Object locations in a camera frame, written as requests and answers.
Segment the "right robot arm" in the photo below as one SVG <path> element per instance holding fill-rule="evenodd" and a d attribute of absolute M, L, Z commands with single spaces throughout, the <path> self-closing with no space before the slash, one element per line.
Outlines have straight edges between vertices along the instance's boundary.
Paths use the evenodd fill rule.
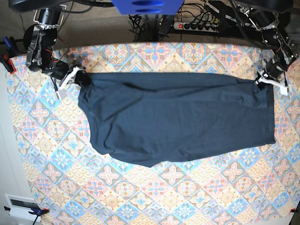
<path fill-rule="evenodd" d="M 35 24 L 26 30 L 23 38 L 28 69 L 49 76 L 55 91 L 71 83 L 81 87 L 91 84 L 85 67 L 63 61 L 70 50 L 70 46 L 58 35 L 65 9 L 67 5 L 62 4 L 56 8 L 36 10 Z"/>

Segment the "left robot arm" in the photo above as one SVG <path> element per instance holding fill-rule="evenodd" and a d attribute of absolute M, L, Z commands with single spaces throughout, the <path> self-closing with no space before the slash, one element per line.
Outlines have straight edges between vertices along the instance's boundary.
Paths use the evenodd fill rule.
<path fill-rule="evenodd" d="M 287 96 L 292 88 L 288 84 L 286 73 L 300 53 L 291 36 L 280 24 L 279 14 L 237 2 L 230 1 L 230 4 L 242 36 L 256 48 L 272 50 L 274 53 L 269 60 L 263 59 L 262 68 L 257 71 L 256 85 L 260 89 L 266 85 L 279 87 L 280 94 Z M 246 34 L 246 23 L 252 25 L 261 34 L 261 44 Z"/>

